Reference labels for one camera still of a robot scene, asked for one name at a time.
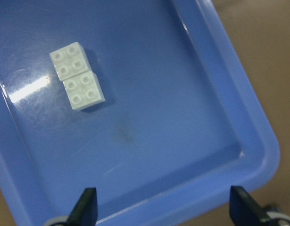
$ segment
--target black object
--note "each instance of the black object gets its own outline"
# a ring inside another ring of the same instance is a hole
[[[290,226],[288,218],[270,218],[241,186],[231,187],[230,217],[236,226]]]
[[[66,222],[50,226],[94,226],[98,218],[96,188],[84,189]]]

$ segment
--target plastic tray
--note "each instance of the plastic tray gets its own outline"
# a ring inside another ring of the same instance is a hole
[[[73,111],[78,41],[106,102]],[[19,226],[97,188],[98,225],[175,225],[253,190],[279,147],[209,0],[0,1],[0,186]]]

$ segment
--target brown table surface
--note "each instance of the brown table surface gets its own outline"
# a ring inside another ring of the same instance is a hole
[[[214,0],[242,65],[275,131],[281,162],[275,177],[252,193],[290,215],[290,0]],[[0,226],[15,223],[0,191]],[[231,226],[228,205],[182,226]]]

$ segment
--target white building block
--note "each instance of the white building block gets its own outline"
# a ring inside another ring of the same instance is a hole
[[[83,110],[105,101],[96,74],[88,71],[64,80],[73,110]]]
[[[60,81],[92,70],[84,49],[78,42],[50,53],[50,57]]]

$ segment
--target blue surface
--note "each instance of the blue surface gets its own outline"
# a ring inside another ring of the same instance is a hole
[[[74,41],[106,98],[84,111],[49,58]],[[19,226],[69,214],[90,186],[99,225],[178,224],[278,162],[210,1],[0,2],[0,186]]]

